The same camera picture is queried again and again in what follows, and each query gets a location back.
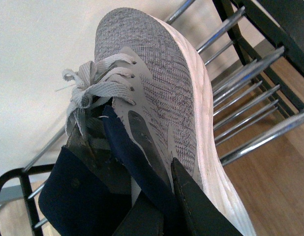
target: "white midsole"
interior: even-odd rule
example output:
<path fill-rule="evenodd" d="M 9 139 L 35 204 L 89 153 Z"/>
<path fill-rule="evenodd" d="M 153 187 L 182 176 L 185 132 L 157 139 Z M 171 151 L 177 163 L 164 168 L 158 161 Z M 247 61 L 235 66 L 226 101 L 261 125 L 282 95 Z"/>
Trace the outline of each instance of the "white midsole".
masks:
<path fill-rule="evenodd" d="M 213 137 L 213 94 L 207 69 L 193 46 L 177 30 L 155 18 L 179 46 L 192 80 L 197 157 L 205 194 L 243 234 L 256 235 L 248 213 L 218 158 Z"/>

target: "dark blue cloth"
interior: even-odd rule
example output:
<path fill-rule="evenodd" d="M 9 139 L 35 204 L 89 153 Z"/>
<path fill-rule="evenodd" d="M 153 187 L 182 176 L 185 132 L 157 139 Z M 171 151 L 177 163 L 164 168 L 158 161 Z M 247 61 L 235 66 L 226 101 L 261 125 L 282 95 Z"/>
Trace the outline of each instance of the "dark blue cloth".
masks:
<path fill-rule="evenodd" d="M 62 236 L 110 236 L 131 209 L 131 196 L 111 194 L 63 147 L 38 203 Z"/>
<path fill-rule="evenodd" d="M 129 138 L 126 129 L 111 106 L 105 106 L 105 134 L 112 155 L 123 163 L 150 201 L 164 214 L 165 227 L 178 223 L 179 207 L 172 190 L 149 165 L 141 149 Z"/>

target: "chrome rod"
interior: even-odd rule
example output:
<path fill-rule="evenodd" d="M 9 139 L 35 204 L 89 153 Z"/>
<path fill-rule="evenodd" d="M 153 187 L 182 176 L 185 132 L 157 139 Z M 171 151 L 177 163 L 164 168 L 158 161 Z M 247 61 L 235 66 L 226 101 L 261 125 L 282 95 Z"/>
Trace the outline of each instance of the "chrome rod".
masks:
<path fill-rule="evenodd" d="M 246 75 L 248 75 L 250 73 L 250 71 L 253 70 L 252 68 L 256 64 L 257 64 L 257 60 L 253 60 L 251 63 L 245 65 L 236 73 L 231 74 L 230 76 L 226 77 L 221 82 L 214 85 L 212 87 L 213 96 L 216 96 L 222 90 L 221 88 L 224 88 L 224 89 L 228 88 L 230 83 L 232 83 L 232 82 L 236 83 L 236 82 L 240 81 L 241 79 L 243 79 Z"/>
<path fill-rule="evenodd" d="M 64 134 L 64 127 L 62 127 L 54 137 L 43 147 L 43 149 L 37 154 L 33 160 L 23 168 L 22 172 L 27 172 L 41 157 L 45 154 L 46 151 Z"/>
<path fill-rule="evenodd" d="M 171 15 L 170 17 L 168 17 L 165 22 L 168 23 L 169 25 L 171 25 L 180 15 L 182 15 L 187 8 L 190 7 L 190 5 L 194 2 L 195 0 L 187 0 L 185 1 L 178 9 L 177 11 Z"/>
<path fill-rule="evenodd" d="M 237 123 L 236 125 L 234 125 L 232 128 L 229 128 L 228 130 L 226 130 L 225 132 L 221 133 L 220 135 L 218 135 L 214 141 L 217 142 L 219 140 L 221 140 L 224 136 L 226 136 L 227 134 L 231 133 L 233 130 L 237 129 L 238 127 L 242 126 L 243 124 L 248 123 L 249 121 L 251 121 L 252 119 L 254 119 L 255 117 L 259 116 L 260 114 L 264 113 L 266 110 L 268 110 L 270 107 L 274 106 L 275 104 L 278 103 L 278 99 L 273 101 L 272 103 L 264 106 L 263 108 L 259 109 L 258 111 L 256 111 L 254 114 L 250 115 L 249 117 L 247 117 L 246 119 L 240 121 L 239 123 Z"/>
<path fill-rule="evenodd" d="M 225 104 L 223 107 L 219 108 L 217 111 L 213 113 L 213 116 L 216 116 L 226 108 L 230 107 L 234 103 L 236 103 L 238 100 L 240 100 L 245 95 L 249 94 L 253 90 L 255 90 L 257 87 L 259 87 L 262 84 L 262 81 L 259 81 L 258 83 L 254 84 L 253 86 L 249 87 L 245 92 L 241 93 L 239 96 L 237 96 L 234 100 L 230 101 L 229 103 Z"/>
<path fill-rule="evenodd" d="M 213 44 L 218 38 L 220 38 L 226 31 L 228 31 L 231 27 L 233 27 L 245 14 L 245 7 L 242 6 L 238 9 L 230 18 L 223 21 L 222 25 L 210 35 L 209 40 L 204 43 L 197 52 L 200 54 L 205 49 L 207 49 L 211 44 Z"/>
<path fill-rule="evenodd" d="M 35 197 L 37 194 L 40 193 L 40 191 L 42 191 L 43 187 L 45 186 L 45 182 L 43 182 L 37 189 L 35 189 L 34 192 L 31 193 L 31 195 L 29 195 L 28 200 L 32 199 L 33 197 Z"/>
<path fill-rule="evenodd" d="M 43 218 L 41 221 L 39 221 L 35 226 L 34 229 L 38 229 L 40 227 L 42 227 L 44 224 L 46 224 L 48 222 L 48 220 L 46 218 Z"/>
<path fill-rule="evenodd" d="M 256 75 L 260 74 L 264 69 L 266 69 L 268 66 L 270 66 L 273 62 L 275 62 L 277 59 L 279 59 L 284 53 L 284 47 L 281 46 L 280 48 L 274 50 L 271 54 L 265 56 L 263 59 L 261 59 L 259 62 L 257 62 L 253 66 L 247 67 L 246 70 L 244 70 L 243 79 L 252 79 Z M 213 96 L 220 93 L 226 88 L 233 87 L 234 84 L 238 83 L 242 78 L 240 75 L 235 75 L 235 78 L 231 78 L 230 81 L 221 87 L 219 87 L 216 91 L 213 92 Z"/>
<path fill-rule="evenodd" d="M 214 54 L 209 60 L 207 60 L 207 62 L 205 63 L 205 65 L 208 65 L 211 61 L 213 61 L 214 59 L 216 59 L 218 56 L 220 56 L 226 49 L 228 49 L 231 45 L 233 45 L 234 42 L 230 41 L 228 42 L 220 51 L 218 51 L 216 54 Z"/>
<path fill-rule="evenodd" d="M 229 97 L 233 96 L 235 93 L 237 93 L 239 90 L 244 88 L 246 85 L 250 83 L 250 80 L 243 79 L 239 83 L 235 84 L 231 88 L 227 88 L 225 91 L 221 92 L 217 96 L 213 98 L 213 108 L 220 105 L 222 102 L 224 102 Z"/>
<path fill-rule="evenodd" d="M 234 132 L 233 134 L 227 136 L 225 139 L 221 140 L 220 142 L 218 142 L 217 144 L 215 144 L 215 146 L 220 145 L 221 143 L 229 140 L 230 138 L 232 138 L 233 136 L 237 135 L 238 133 L 240 133 L 241 131 L 243 131 L 244 129 L 252 126 L 253 124 L 257 123 L 258 121 L 260 121 L 261 119 L 265 118 L 266 116 L 270 115 L 271 113 L 273 113 L 274 111 L 278 110 L 278 107 L 275 107 L 271 110 L 269 110 L 268 112 L 264 113 L 262 116 L 258 117 L 257 119 L 253 120 L 253 122 L 248 123 L 247 125 L 245 125 L 244 127 L 242 127 L 241 129 L 239 129 L 238 131 Z"/>
<path fill-rule="evenodd" d="M 276 85 L 274 86 L 272 89 L 262 93 L 261 95 L 259 95 L 258 97 L 256 97 L 255 99 L 251 100 L 250 102 L 248 102 L 247 104 L 245 104 L 243 107 L 239 108 L 237 111 L 233 112 L 232 114 L 230 114 L 229 116 L 227 116 L 226 118 L 224 118 L 223 120 L 219 121 L 217 124 L 215 124 L 213 126 L 213 130 L 217 130 L 218 128 L 222 127 L 223 125 L 231 122 L 232 120 L 234 120 L 236 117 L 238 117 L 240 114 L 244 113 L 245 111 L 247 111 L 248 109 L 250 109 L 251 107 L 255 106 L 256 104 L 258 104 L 259 102 L 265 100 L 266 98 L 270 97 L 272 94 L 274 94 L 278 89 L 280 88 L 280 85 Z"/>
<path fill-rule="evenodd" d="M 239 159 L 240 157 L 244 156 L 245 154 L 255 150 L 256 148 L 260 147 L 261 145 L 285 134 L 286 132 L 294 129 L 301 124 L 304 123 L 304 109 L 284 121 L 280 122 L 279 124 L 275 125 L 268 131 L 262 133 L 261 135 L 257 136 L 256 138 L 248 141 L 247 143 L 241 145 L 237 149 L 229 152 L 228 154 L 224 155 L 220 160 L 222 166 L 230 164 L 231 162 Z"/>

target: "white wall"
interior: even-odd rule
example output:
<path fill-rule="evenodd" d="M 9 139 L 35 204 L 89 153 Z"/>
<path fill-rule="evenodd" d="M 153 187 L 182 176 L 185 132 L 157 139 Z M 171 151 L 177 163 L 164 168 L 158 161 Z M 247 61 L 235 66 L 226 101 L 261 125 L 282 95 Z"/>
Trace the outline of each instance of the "white wall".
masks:
<path fill-rule="evenodd" d="M 61 79 L 93 59 L 100 19 L 117 7 L 134 7 L 165 19 L 182 0 L 0 0 L 0 175 L 25 166 L 64 125 L 71 88 Z M 221 23 L 211 0 L 197 0 L 174 23 L 194 46 Z M 247 22 L 241 21 L 247 28 Z M 262 40 L 250 28 L 253 46 Z M 209 54 L 226 43 L 222 38 Z M 209 65 L 212 78 L 237 60 L 233 49 Z M 63 137 L 39 163 L 58 156 Z"/>

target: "shoelace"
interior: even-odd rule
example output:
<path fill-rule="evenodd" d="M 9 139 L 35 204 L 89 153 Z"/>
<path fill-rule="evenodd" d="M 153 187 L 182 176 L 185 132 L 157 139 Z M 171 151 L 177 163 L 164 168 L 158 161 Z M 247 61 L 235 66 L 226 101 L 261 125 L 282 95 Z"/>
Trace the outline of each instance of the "shoelace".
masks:
<path fill-rule="evenodd" d="M 71 134 L 75 124 L 77 124 L 83 139 L 89 140 L 90 145 L 109 149 L 106 140 L 90 139 L 87 127 L 91 129 L 100 127 L 98 126 L 99 119 L 91 118 L 91 109 L 105 104 L 111 97 L 118 97 L 135 105 L 131 95 L 133 87 L 125 79 L 134 75 L 128 68 L 114 67 L 114 63 L 117 61 L 124 61 L 128 64 L 136 63 L 133 57 L 120 53 L 107 57 L 98 63 L 89 61 L 81 65 L 78 72 L 70 69 L 62 72 L 64 80 L 74 80 L 76 83 L 67 109 L 65 123 L 67 135 Z M 94 96 L 98 96 L 99 99 L 92 103 Z"/>

